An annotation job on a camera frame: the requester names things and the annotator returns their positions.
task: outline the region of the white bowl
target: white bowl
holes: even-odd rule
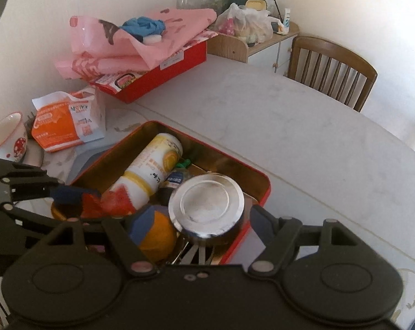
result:
[[[27,132],[21,112],[0,120],[0,159],[20,161],[27,148]]]

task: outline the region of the white drawer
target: white drawer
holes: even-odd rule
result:
[[[276,70],[276,74],[281,74],[282,76],[286,77],[288,74],[288,65],[290,64],[290,61],[284,62],[281,64],[278,69]]]
[[[278,57],[279,43],[264,48],[262,51],[255,53],[250,56],[248,59],[249,65],[254,65],[255,67],[264,68],[267,70],[270,68],[274,71],[273,65],[276,63],[276,58]]]
[[[279,58],[278,58],[278,65],[283,65],[290,59],[290,55],[292,53],[292,44],[293,39],[295,36],[290,37],[281,42],[281,47],[279,48]]]

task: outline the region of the wooden chair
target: wooden chair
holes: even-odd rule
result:
[[[331,84],[329,85],[329,88],[325,94],[331,96],[332,98],[335,98],[336,100],[344,103],[345,105],[349,105],[351,102],[360,74],[366,77],[366,81],[363,85],[363,88],[361,89],[360,94],[358,95],[355,105],[353,107],[354,110],[359,112],[362,109],[363,104],[365,103],[366,98],[368,97],[369,92],[371,91],[372,86],[375,83],[375,80],[377,79],[376,70],[362,57],[358,56],[354,52],[342,46],[339,46],[335,43],[326,41],[325,39],[318,37],[298,36],[295,37],[295,39],[293,40],[292,57],[290,58],[290,65],[288,68],[288,78],[290,79],[296,79],[296,72],[298,69],[299,54],[301,52],[301,49],[308,50],[308,54],[307,59],[305,61],[305,66],[302,72],[300,83],[306,84],[312,52],[316,52],[319,55],[317,56],[313,74],[309,81],[309,87],[317,89],[319,92],[325,93],[324,89],[327,82],[331,61],[335,60],[337,62],[337,67],[334,71],[333,78],[331,79]],[[325,66],[325,70],[323,70],[323,74],[320,79],[318,88],[315,88],[322,56],[327,56],[328,60]],[[345,64],[347,68],[345,70],[345,74],[343,76],[343,80],[340,84],[339,90],[336,96],[333,96],[332,94],[334,86],[336,85],[337,79],[339,77],[339,72],[342,64]],[[354,77],[353,83],[351,84],[351,88],[349,89],[348,93],[344,93],[344,89],[347,84],[347,80],[350,75],[351,69],[353,69],[357,73]]]

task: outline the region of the blue glove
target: blue glove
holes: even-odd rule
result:
[[[139,17],[126,21],[120,28],[127,31],[131,36],[146,37],[149,35],[161,35],[165,30],[165,23],[161,20]]]

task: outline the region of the green bottle cap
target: green bottle cap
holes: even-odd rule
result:
[[[177,165],[175,165],[175,168],[187,168],[190,164],[191,161],[189,159],[186,159],[183,162],[179,162]]]

